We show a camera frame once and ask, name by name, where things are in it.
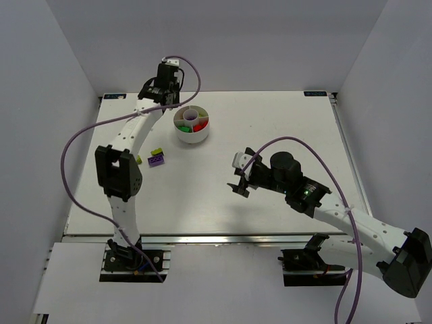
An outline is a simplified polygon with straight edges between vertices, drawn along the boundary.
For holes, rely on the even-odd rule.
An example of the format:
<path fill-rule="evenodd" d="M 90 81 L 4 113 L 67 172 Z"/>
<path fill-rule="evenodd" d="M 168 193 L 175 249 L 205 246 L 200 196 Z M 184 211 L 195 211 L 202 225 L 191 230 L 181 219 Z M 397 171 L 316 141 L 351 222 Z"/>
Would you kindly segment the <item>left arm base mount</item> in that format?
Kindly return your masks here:
<path fill-rule="evenodd" d="M 150 248 L 144 252 L 152 261 L 162 280 L 165 280 L 170 268 L 171 251 Z M 135 263 L 127 265 L 118 256 L 115 256 L 108 245 L 105 246 L 99 281 L 103 283 L 162 283 L 145 258 L 140 256 Z"/>

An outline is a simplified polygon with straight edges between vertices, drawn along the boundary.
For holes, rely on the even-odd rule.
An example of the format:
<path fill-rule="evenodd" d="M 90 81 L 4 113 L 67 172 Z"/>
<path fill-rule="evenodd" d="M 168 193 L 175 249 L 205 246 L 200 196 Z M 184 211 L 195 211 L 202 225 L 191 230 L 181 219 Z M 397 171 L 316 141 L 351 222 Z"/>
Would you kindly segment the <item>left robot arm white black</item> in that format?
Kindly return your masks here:
<path fill-rule="evenodd" d="M 114 236 L 108 245 L 115 253 L 128 258 L 134 252 L 131 246 L 140 246 L 135 196 L 142 185 L 142 174 L 137 154 L 151 128 L 164 114 L 163 107 L 180 102 L 179 71 L 177 59 L 162 61 L 157 75 L 145 82 L 138 93 L 134 116 L 107 146 L 98 146 L 95 151 L 97 180 L 115 222 Z"/>

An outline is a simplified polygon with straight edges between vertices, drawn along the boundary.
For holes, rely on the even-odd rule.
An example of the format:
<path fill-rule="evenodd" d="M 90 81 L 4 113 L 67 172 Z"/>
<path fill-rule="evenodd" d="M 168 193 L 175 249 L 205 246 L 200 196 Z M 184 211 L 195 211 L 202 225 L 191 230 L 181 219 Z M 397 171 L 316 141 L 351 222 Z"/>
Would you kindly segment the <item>red lego brick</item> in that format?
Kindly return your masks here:
<path fill-rule="evenodd" d="M 206 128 L 207 122 L 203 124 L 197 124 L 193 127 L 193 132 L 200 132 L 202 129 Z"/>

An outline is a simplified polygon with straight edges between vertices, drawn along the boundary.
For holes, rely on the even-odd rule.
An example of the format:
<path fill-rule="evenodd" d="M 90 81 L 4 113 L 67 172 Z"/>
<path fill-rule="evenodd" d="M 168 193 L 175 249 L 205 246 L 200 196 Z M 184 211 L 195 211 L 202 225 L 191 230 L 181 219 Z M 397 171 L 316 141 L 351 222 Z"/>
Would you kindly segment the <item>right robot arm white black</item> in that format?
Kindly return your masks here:
<path fill-rule="evenodd" d="M 238 184 L 233 192 L 248 197 L 249 188 L 283 194 L 299 214 L 327 223 L 352 239 L 337 240 L 315 234 L 304 248 L 308 257 L 368 273 L 393 291 L 416 298 L 431 272 L 431 241 L 419 228 L 406 231 L 375 219 L 360 209 L 347 207 L 341 195 L 303 175 L 301 164 L 288 152 L 277 152 L 266 166 L 251 148 L 237 152 L 232 162 Z"/>

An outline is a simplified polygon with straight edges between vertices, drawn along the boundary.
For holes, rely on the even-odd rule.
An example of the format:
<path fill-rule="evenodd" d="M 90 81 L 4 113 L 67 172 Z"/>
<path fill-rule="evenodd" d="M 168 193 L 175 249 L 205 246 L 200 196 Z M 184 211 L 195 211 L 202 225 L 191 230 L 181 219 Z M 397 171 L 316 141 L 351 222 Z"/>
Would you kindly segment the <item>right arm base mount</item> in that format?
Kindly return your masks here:
<path fill-rule="evenodd" d="M 318 252 L 322 243 L 329 239 L 327 234 L 315 234 L 304 248 L 283 249 L 278 256 L 285 287 L 325 287 L 343 286 L 347 270 L 341 265 L 324 262 Z"/>

